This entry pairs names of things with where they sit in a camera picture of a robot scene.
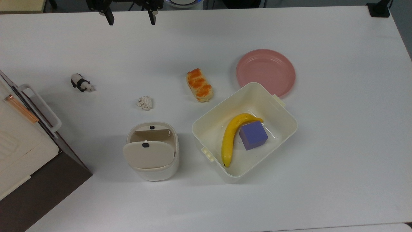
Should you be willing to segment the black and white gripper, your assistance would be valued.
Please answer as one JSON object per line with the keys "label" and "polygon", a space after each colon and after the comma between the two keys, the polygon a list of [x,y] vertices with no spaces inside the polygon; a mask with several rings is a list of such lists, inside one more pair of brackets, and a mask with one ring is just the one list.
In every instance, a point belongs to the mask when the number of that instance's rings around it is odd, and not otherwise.
{"label": "black and white gripper", "polygon": [[163,0],[87,0],[88,8],[93,11],[99,11],[100,15],[104,15],[109,25],[114,25],[114,16],[110,5],[115,3],[135,3],[142,6],[148,11],[149,19],[152,25],[156,25],[156,15],[159,9],[163,9]]}

